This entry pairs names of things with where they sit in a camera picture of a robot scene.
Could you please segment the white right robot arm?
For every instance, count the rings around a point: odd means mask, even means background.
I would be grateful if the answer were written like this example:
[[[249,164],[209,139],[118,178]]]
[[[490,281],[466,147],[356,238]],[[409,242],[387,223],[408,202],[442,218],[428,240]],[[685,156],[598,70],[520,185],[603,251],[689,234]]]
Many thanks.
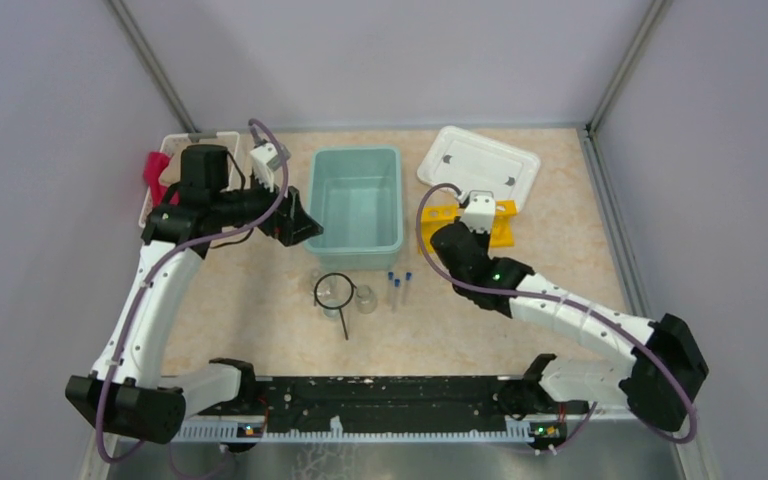
[[[666,314],[661,320],[612,310],[560,288],[532,267],[492,257],[481,235],[461,222],[431,237],[454,291],[479,308],[531,322],[575,340],[600,355],[598,361],[538,357],[528,370],[523,398],[536,412],[557,403],[588,401],[625,406],[663,433],[698,429],[694,401],[709,367],[687,323]]]

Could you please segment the yellow test tube rack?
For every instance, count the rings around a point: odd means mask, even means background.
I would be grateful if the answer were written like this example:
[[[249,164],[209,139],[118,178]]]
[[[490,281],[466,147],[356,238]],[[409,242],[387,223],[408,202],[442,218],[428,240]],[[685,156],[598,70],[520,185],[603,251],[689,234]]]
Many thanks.
[[[517,207],[512,200],[502,200],[496,203],[496,213],[489,238],[491,248],[515,246],[510,219],[517,213]],[[458,216],[458,207],[454,204],[425,207],[422,210],[419,231],[423,245],[429,253],[433,253],[431,236],[445,225],[453,223]]]

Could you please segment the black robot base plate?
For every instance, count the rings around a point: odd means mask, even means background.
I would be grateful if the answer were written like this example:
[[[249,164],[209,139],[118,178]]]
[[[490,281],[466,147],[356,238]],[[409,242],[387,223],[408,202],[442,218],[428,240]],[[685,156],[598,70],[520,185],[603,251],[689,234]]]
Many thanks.
[[[589,405],[558,403],[521,377],[276,376],[259,378],[241,399],[206,416],[262,416],[274,434],[502,434],[529,417],[584,414]]]

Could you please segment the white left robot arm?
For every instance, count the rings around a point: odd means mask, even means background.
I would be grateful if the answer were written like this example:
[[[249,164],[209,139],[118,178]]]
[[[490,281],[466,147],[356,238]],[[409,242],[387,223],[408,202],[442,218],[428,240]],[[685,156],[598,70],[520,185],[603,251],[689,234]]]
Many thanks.
[[[260,388],[248,362],[219,358],[189,374],[161,373],[183,296],[213,242],[258,229],[290,247],[323,232],[298,190],[274,180],[287,170],[283,146],[263,141],[250,158],[251,185],[233,189],[227,148],[195,144],[182,152],[179,182],[147,216],[117,325],[89,374],[71,376],[65,388],[97,434],[167,444],[186,419],[217,405],[237,414],[257,406]]]

